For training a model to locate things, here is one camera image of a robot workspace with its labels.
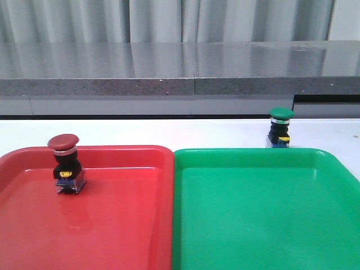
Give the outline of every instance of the gray countertop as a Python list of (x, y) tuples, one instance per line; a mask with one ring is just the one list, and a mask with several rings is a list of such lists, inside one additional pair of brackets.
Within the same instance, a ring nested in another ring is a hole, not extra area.
[(359, 94), (360, 42), (0, 43), (0, 97)]

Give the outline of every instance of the green tray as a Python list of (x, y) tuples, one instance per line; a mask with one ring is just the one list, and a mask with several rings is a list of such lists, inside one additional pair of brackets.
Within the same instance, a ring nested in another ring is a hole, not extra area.
[(360, 269), (360, 183), (316, 149), (176, 151), (173, 269)]

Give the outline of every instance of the red button cap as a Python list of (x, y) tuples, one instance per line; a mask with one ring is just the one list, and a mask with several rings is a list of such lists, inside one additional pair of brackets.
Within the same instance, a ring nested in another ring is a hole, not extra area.
[(73, 134), (61, 134), (53, 137), (47, 146), (57, 151), (65, 151), (73, 148), (79, 142), (79, 137)]

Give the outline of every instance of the clear base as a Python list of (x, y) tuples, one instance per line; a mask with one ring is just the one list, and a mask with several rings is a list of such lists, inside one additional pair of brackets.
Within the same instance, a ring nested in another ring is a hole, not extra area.
[(56, 190), (57, 193), (78, 194), (83, 188), (85, 183), (86, 183), (85, 170), (82, 169), (82, 171), (79, 173), (76, 179), (72, 181), (58, 179), (56, 183)]
[(269, 137), (266, 137), (265, 147), (266, 148), (288, 148), (289, 144), (288, 143), (272, 143), (270, 141)]

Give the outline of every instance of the white table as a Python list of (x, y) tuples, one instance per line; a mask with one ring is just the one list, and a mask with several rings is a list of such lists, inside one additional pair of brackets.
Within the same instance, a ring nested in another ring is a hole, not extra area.
[[(186, 148), (264, 147), (269, 119), (0, 120), (0, 156), (74, 133), (78, 145), (162, 145)], [(360, 119), (293, 119), (291, 147), (334, 154), (360, 179)]]

